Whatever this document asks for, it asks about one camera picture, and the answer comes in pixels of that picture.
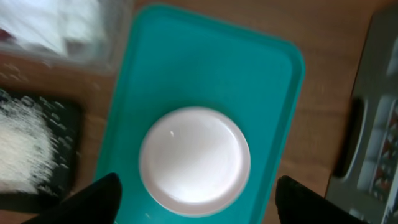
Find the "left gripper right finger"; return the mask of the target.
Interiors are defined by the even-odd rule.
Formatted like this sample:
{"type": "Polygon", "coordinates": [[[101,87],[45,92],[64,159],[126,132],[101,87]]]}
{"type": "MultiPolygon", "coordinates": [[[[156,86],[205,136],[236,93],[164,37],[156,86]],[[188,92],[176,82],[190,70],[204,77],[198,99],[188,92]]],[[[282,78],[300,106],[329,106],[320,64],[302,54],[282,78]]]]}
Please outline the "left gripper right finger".
{"type": "Polygon", "coordinates": [[[278,178],[275,204],[281,224],[366,224],[293,178],[278,178]]]}

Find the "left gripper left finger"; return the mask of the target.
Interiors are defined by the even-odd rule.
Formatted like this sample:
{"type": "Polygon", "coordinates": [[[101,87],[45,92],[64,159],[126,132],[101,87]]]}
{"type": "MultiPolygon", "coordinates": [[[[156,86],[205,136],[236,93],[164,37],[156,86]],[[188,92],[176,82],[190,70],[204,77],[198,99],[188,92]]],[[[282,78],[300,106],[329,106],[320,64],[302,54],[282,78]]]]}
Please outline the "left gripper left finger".
{"type": "Polygon", "coordinates": [[[121,198],[122,185],[119,176],[110,173],[24,224],[111,224],[116,220],[121,198]]]}

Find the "large white plate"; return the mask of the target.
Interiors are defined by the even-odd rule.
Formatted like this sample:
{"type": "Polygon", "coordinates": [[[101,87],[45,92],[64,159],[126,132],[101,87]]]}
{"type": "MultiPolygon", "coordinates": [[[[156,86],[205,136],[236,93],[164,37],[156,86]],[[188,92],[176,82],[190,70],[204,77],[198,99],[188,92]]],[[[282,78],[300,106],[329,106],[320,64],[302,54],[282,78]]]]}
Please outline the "large white plate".
{"type": "Polygon", "coordinates": [[[248,142],[219,111],[180,108],[148,130],[139,153],[139,174],[149,195],[166,210],[206,217],[234,203],[251,171],[248,142]]]}

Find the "white napkin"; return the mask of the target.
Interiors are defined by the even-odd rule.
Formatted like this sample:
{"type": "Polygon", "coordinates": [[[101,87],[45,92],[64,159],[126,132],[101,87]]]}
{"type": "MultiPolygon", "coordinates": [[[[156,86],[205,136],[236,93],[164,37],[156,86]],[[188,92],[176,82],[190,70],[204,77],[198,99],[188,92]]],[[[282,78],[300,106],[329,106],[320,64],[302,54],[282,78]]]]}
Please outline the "white napkin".
{"type": "Polygon", "coordinates": [[[68,44],[105,39],[102,8],[91,0],[1,0],[1,30],[25,49],[68,55],[68,44]]]}

